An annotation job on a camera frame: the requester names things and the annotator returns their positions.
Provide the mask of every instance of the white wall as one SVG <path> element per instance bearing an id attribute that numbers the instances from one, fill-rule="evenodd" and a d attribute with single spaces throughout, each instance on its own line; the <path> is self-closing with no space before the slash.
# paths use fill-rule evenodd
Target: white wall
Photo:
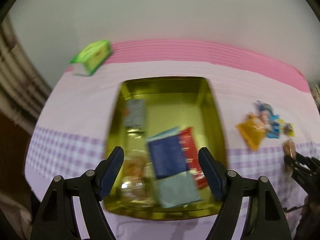
<path id="1" fill-rule="evenodd" d="M 70 59 L 99 39 L 195 39 L 248 49 L 320 80 L 320 24 L 305 0 L 17 0 L 12 24 L 54 87 Z"/>

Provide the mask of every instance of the blue package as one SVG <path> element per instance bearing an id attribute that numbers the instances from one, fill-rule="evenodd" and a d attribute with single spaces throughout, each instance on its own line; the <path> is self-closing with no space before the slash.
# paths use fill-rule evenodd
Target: blue package
<path id="1" fill-rule="evenodd" d="M 147 139 L 156 178 L 163 179 L 187 171 L 187 164 L 177 132 L 175 135 L 165 138 L 163 138 L 164 133 L 161 135 L 158 137 L 161 139 L 155 139 L 157 136 Z"/>
<path id="2" fill-rule="evenodd" d="M 270 116 L 271 131 L 267 133 L 267 138 L 279 139 L 280 138 L 280 123 L 279 115 Z"/>

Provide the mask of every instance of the light blue package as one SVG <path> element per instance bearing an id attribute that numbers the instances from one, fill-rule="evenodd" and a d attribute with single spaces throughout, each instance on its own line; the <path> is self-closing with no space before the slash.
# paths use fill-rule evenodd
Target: light blue package
<path id="1" fill-rule="evenodd" d="M 161 133 L 158 133 L 155 136 L 149 137 L 146 141 L 147 142 L 153 142 L 155 140 L 160 140 L 160 139 L 163 139 L 163 138 L 167 138 L 167 137 L 170 137 L 170 136 L 177 135 L 178 133 L 179 133 L 179 127 L 174 127 L 172 129 L 169 129 L 169 130 L 163 131 Z"/>
<path id="2" fill-rule="evenodd" d="M 189 171 L 154 182 L 157 198 L 163 208 L 171 208 L 200 201 L 193 176 Z"/>

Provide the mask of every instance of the blue gripper pad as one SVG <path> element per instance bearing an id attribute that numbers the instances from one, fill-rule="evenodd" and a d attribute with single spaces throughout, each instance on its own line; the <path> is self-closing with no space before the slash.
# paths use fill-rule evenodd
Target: blue gripper pad
<path id="1" fill-rule="evenodd" d="M 198 159 L 212 195 L 222 201 L 227 194 L 227 169 L 212 157 L 207 147 L 199 150 Z"/>
<path id="2" fill-rule="evenodd" d="M 96 184 L 100 189 L 97 197 L 100 201 L 110 194 L 123 161 L 124 151 L 121 147 L 117 146 L 113 149 L 108 159 L 101 161 L 95 169 L 97 174 Z"/>

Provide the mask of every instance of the green box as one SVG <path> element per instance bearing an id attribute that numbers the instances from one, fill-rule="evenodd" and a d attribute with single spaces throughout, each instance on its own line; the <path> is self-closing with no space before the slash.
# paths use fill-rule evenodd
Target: green box
<path id="1" fill-rule="evenodd" d="M 73 64 L 74 75 L 91 76 L 111 54 L 109 40 L 89 44 L 70 61 L 70 64 Z"/>

